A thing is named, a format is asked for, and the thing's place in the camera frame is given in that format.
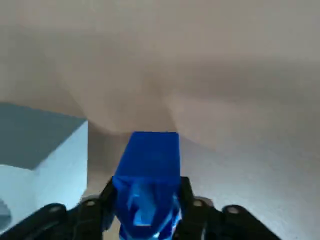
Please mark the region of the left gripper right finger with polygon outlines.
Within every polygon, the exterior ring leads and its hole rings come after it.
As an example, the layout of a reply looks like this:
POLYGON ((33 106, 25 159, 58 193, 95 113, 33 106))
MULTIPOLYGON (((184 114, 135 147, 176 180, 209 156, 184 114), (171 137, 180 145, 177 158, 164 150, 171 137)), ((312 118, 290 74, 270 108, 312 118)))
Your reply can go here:
POLYGON ((278 240, 279 237, 240 205, 217 210, 194 196, 188 177, 182 176, 178 193, 181 219, 176 240, 278 240))

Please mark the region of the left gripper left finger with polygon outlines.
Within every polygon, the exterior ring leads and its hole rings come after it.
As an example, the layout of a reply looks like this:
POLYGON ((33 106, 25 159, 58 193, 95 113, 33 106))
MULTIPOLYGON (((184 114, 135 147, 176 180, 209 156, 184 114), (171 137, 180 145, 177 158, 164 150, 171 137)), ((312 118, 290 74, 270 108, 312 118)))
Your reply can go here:
POLYGON ((6 230, 2 240, 102 240, 115 218, 117 190, 111 178, 102 192, 72 209, 51 203, 6 230))

